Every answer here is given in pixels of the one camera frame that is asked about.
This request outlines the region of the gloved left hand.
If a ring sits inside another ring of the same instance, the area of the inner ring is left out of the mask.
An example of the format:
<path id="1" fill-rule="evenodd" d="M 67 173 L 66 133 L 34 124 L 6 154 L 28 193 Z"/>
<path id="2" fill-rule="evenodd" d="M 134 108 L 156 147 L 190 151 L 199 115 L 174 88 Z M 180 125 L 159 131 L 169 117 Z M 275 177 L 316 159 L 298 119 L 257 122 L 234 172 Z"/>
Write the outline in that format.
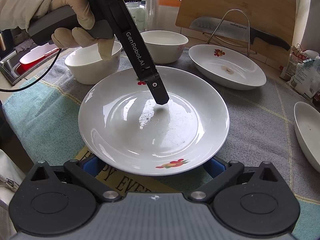
<path id="1" fill-rule="evenodd" d="M 65 5 L 73 9 L 81 27 L 57 28 L 51 35 L 54 44 L 59 48 L 85 48 L 97 44 L 100 57 L 104 61 L 110 60 L 114 38 L 93 38 L 87 32 L 95 24 L 88 0 L 1 0 L 1 31 L 17 27 L 28 30 L 31 20 L 38 20 Z"/>

